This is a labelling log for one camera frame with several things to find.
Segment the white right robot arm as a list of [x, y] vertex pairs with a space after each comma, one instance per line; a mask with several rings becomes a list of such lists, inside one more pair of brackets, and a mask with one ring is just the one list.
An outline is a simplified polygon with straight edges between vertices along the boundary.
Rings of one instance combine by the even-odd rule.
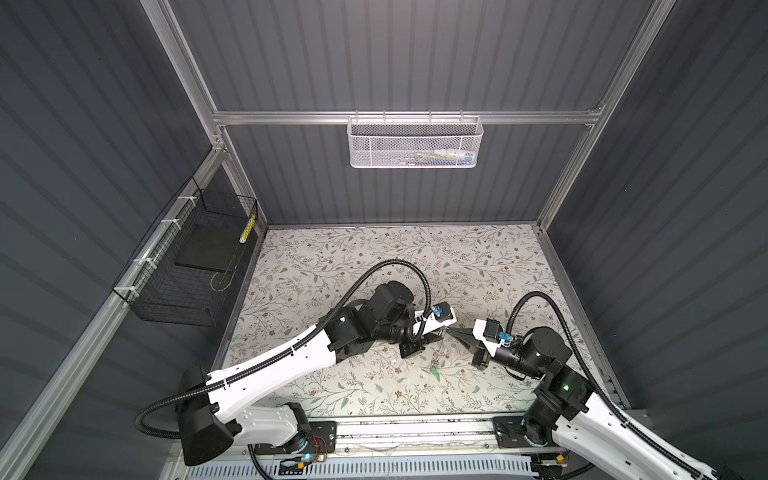
[[495, 362], [539, 384], [522, 428], [534, 446], [551, 443], [570, 450], [616, 479], [724, 479], [726, 475], [672, 446], [624, 413], [587, 376], [567, 361], [573, 351], [550, 327], [523, 337], [496, 321], [448, 333], [473, 353], [472, 365]]

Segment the green key tag with key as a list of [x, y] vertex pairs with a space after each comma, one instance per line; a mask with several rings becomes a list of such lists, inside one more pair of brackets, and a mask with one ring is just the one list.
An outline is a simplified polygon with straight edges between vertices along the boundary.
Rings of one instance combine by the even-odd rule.
[[429, 345], [433, 348], [430, 357], [429, 372], [432, 376], [437, 376], [443, 355], [444, 336], [442, 334], [432, 334]]

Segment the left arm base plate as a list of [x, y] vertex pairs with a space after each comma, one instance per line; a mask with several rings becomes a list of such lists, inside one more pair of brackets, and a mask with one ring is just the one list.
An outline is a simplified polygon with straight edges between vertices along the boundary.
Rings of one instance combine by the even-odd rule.
[[335, 421], [310, 421], [284, 445], [256, 444], [257, 455], [330, 454], [335, 452], [338, 423]]

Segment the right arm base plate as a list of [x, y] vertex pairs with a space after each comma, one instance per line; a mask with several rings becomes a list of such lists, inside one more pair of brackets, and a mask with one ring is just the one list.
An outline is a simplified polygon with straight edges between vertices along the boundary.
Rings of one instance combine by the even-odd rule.
[[534, 441], [529, 439], [522, 415], [494, 416], [491, 423], [494, 438], [499, 448], [558, 448], [553, 440]]

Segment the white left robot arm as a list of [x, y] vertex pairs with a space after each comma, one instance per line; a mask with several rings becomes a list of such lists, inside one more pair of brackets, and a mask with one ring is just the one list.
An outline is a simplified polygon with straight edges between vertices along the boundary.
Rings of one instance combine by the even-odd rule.
[[376, 342], [396, 346], [402, 358], [418, 354], [455, 321], [449, 303], [418, 310], [413, 293], [404, 284], [389, 281], [377, 286], [369, 299], [353, 300], [321, 319], [318, 333], [307, 330], [226, 369], [186, 371], [179, 394], [197, 388], [206, 391], [181, 400], [174, 408], [185, 465], [207, 463], [234, 445], [301, 450], [311, 430], [300, 404], [259, 407], [258, 400], [309, 373], [362, 355]]

